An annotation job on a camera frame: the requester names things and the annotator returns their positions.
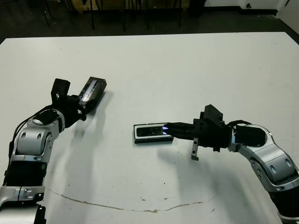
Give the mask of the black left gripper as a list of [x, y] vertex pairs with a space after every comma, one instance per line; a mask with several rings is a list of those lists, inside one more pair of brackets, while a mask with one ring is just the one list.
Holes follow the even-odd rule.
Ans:
[[52, 100], [52, 108], [58, 110], [64, 116], [64, 126], [71, 127], [78, 120], [85, 121], [85, 115], [90, 113], [98, 104], [97, 100], [91, 99], [79, 105], [78, 95], [60, 97]]

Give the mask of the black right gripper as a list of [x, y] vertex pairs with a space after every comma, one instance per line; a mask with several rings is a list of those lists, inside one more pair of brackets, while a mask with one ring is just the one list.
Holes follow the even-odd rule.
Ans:
[[198, 147], [209, 147], [214, 152], [227, 148], [231, 144], [232, 128], [223, 121], [221, 112], [201, 112], [199, 119], [194, 119], [193, 124], [171, 122], [166, 124], [169, 135], [178, 139], [193, 140], [191, 159], [199, 160]]

